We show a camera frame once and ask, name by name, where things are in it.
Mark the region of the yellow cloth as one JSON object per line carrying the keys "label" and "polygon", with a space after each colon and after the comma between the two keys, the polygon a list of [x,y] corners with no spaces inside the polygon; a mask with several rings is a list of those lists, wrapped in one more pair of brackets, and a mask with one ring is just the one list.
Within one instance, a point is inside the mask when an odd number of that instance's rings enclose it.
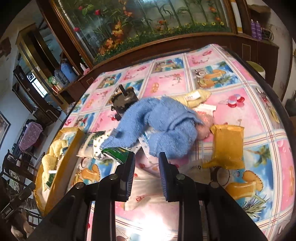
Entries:
{"label": "yellow cloth", "polygon": [[49,147],[49,152],[42,158],[42,191],[51,189],[53,180],[69,147],[68,140],[55,140]]}

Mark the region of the orange yellow snack packet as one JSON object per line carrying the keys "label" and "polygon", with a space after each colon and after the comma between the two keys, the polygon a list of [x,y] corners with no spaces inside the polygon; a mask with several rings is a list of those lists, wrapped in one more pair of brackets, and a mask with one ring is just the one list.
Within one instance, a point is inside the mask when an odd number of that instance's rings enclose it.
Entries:
{"label": "orange yellow snack packet", "polygon": [[222,167],[228,170],[244,169],[244,127],[235,125],[213,125],[212,159],[202,164],[203,168]]}

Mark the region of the green white snack packet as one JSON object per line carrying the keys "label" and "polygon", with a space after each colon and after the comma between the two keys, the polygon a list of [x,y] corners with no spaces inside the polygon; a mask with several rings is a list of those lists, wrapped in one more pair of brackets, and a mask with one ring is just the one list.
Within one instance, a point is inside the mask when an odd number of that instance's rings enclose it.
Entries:
{"label": "green white snack packet", "polygon": [[105,148],[101,153],[116,160],[119,164],[125,164],[128,158],[133,156],[133,154],[130,154],[131,151],[129,149],[122,147]]}

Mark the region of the large blue towel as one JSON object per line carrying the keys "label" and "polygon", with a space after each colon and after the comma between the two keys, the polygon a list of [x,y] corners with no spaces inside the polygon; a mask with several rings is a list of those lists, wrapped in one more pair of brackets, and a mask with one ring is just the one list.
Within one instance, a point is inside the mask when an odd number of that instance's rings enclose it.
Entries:
{"label": "large blue towel", "polygon": [[168,159],[179,159],[188,154],[197,139],[197,123],[202,121],[194,110],[170,97],[143,98],[127,109],[100,147],[131,148],[150,126],[155,132],[149,138],[149,154],[158,157],[164,152]]}

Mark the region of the white blue-text packet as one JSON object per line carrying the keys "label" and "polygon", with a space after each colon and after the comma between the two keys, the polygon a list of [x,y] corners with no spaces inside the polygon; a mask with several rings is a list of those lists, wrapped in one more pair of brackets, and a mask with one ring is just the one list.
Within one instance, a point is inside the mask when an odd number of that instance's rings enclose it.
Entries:
{"label": "white blue-text packet", "polygon": [[149,138],[152,134],[153,129],[147,128],[144,133],[138,138],[139,143],[144,151],[145,156],[149,159],[151,155],[149,154]]}

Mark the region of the lemon print tissue pack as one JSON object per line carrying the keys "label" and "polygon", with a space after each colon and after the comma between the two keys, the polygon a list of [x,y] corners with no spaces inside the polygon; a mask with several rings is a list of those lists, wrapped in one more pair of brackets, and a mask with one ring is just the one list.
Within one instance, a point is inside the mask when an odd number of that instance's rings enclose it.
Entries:
{"label": "lemon print tissue pack", "polygon": [[106,139],[108,139],[110,133],[111,130],[88,133],[76,156],[97,160],[103,159],[100,146]]}

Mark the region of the wooden chair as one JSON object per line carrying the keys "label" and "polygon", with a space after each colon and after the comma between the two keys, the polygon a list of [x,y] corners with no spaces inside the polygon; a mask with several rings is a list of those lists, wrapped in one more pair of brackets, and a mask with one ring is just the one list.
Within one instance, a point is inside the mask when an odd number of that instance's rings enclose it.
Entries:
{"label": "wooden chair", "polygon": [[17,158],[8,150],[7,154],[4,156],[1,167],[1,177],[6,176],[10,180],[15,181],[19,185],[20,190],[23,190],[27,187],[26,181],[36,183],[38,171],[41,166],[41,159],[44,155],[45,152],[41,154],[36,165],[33,166],[30,162]]}

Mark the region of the yellow-rimmed white foam tray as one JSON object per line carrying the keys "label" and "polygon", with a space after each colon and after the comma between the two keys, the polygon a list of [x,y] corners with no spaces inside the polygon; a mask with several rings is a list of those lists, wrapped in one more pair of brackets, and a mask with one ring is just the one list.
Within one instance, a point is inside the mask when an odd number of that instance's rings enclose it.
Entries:
{"label": "yellow-rimmed white foam tray", "polygon": [[65,195],[84,138],[85,133],[78,127],[62,128],[43,156],[34,189],[41,216],[46,216]]}

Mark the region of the pink fluffy toy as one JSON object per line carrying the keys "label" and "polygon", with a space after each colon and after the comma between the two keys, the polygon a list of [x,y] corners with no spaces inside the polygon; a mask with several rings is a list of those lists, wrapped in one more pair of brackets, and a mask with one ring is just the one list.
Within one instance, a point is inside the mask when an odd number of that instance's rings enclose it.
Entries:
{"label": "pink fluffy toy", "polygon": [[209,136],[210,128],[214,125],[214,118],[209,114],[197,114],[197,117],[202,121],[196,124],[197,140],[201,141]]}

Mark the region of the colourful cartoon tablecloth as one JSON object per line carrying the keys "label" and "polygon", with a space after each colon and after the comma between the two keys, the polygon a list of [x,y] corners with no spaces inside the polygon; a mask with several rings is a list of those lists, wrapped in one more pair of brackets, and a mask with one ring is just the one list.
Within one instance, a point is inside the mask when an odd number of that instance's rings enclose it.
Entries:
{"label": "colourful cartoon tablecloth", "polygon": [[295,240],[292,123],[219,45],[101,73],[58,136],[30,240]]}

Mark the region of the white label card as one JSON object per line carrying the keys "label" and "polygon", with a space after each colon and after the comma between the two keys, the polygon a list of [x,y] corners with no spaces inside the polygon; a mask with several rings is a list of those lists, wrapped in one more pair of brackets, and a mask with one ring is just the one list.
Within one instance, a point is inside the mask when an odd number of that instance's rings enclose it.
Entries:
{"label": "white label card", "polygon": [[208,105],[208,104],[200,104],[196,108],[193,108],[193,110],[199,114],[208,114],[213,116],[213,113],[216,111],[217,106],[216,105]]}

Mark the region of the black electric motor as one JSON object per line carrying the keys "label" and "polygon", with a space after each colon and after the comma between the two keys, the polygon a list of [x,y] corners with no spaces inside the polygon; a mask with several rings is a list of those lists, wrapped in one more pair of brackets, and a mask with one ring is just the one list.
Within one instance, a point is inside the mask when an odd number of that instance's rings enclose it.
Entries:
{"label": "black electric motor", "polygon": [[124,88],[120,84],[118,88],[119,92],[111,97],[111,110],[116,111],[115,118],[120,121],[127,109],[138,101],[138,97],[133,87]]}

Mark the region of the blue water jug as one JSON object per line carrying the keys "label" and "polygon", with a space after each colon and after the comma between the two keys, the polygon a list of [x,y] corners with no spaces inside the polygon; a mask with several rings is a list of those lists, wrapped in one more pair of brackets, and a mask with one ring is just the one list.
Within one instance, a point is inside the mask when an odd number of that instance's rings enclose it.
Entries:
{"label": "blue water jug", "polygon": [[77,74],[66,59],[61,59],[61,71],[66,76],[69,82],[74,82],[77,79]]}

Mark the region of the purple bottles pair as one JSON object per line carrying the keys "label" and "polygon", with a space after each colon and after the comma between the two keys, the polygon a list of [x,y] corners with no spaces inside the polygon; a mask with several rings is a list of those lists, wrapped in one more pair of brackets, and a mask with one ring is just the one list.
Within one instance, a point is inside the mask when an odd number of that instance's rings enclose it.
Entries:
{"label": "purple bottles pair", "polygon": [[251,35],[254,39],[262,40],[262,29],[258,21],[251,19]]}

